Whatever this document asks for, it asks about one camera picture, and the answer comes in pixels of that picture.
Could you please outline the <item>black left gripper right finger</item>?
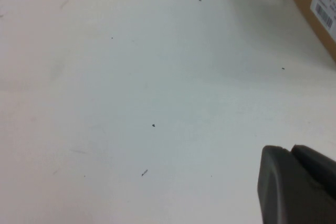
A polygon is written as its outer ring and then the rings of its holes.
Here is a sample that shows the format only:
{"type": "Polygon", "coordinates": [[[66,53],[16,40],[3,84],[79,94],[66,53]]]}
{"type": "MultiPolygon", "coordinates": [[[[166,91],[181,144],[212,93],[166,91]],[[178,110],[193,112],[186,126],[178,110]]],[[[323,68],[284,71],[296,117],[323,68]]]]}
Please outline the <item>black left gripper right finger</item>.
{"type": "Polygon", "coordinates": [[[292,155],[326,191],[335,191],[335,161],[304,145],[295,145],[292,155]]]}

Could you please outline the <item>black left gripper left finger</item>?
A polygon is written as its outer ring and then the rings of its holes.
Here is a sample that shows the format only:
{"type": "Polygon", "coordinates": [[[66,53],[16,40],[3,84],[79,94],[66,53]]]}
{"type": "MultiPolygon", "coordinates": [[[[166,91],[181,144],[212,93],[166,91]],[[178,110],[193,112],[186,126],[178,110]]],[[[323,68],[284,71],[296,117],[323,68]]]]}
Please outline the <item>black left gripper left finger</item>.
{"type": "Polygon", "coordinates": [[[280,146],[262,149],[258,198],[263,223],[335,223],[335,191],[326,191],[280,146]]]}

